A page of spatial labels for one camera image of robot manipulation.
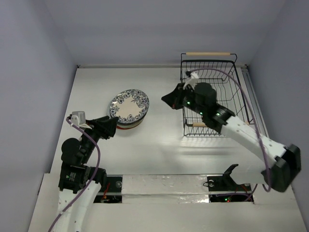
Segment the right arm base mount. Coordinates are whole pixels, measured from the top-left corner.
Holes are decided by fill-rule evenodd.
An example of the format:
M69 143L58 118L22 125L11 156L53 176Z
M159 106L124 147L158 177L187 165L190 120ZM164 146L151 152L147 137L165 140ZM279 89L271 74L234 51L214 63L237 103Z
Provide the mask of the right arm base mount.
M203 183L209 192L210 203L254 203L251 184L236 184L230 177L223 175L207 176Z

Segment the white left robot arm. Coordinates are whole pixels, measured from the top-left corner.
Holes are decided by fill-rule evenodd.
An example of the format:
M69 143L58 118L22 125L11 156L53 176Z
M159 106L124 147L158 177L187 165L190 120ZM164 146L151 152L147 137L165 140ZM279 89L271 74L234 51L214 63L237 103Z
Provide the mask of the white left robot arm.
M81 132L79 139L69 138L61 146L61 170L57 216L50 232L81 232L96 195L108 188L106 170L99 167L100 139L114 137L118 118L104 116L87 120L84 111L74 111L68 124Z

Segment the grey reindeer plate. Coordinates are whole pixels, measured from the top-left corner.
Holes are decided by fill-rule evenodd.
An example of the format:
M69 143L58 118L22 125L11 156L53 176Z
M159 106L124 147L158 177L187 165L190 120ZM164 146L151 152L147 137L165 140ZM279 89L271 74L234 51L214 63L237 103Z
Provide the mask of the grey reindeer plate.
M117 126L123 127L123 128L127 128L127 127L136 127L138 126L142 121L144 120L144 118L141 118L139 120L136 120L135 122L130 122L130 123L121 123L120 121L117 122Z

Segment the red and teal floral plate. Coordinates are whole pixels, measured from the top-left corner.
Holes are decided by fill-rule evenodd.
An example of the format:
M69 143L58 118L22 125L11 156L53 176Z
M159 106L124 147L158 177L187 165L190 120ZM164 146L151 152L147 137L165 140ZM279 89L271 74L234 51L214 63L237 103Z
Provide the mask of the red and teal floral plate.
M130 129L135 128L135 127L123 128L123 127L120 127L120 126L116 126L116 128L117 128L118 130L130 130Z

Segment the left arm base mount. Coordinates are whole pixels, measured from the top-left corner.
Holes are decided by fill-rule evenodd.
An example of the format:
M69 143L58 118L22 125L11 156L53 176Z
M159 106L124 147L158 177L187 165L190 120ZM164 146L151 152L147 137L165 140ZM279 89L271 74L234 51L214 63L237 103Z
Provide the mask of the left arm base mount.
M101 188L94 203L122 203L122 175L108 175L107 184Z

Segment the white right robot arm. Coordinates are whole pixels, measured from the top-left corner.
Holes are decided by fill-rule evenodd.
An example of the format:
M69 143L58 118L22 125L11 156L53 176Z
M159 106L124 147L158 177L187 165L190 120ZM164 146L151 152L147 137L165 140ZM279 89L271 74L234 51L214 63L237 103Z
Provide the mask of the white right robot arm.
M210 129L227 136L265 163L263 182L277 192L285 192L301 171L301 151L294 144L285 146L259 133L234 112L217 102L216 90L208 83L179 83L161 98L174 110L188 108L199 114Z

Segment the blue floral rimmed plate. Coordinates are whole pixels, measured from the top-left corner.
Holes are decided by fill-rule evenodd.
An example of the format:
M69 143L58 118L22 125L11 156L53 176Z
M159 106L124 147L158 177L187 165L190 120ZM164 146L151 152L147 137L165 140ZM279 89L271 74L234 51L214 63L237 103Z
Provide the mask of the blue floral rimmed plate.
M111 102L111 117L118 117L121 123L135 122L144 118L150 106L148 96L139 89L124 90Z

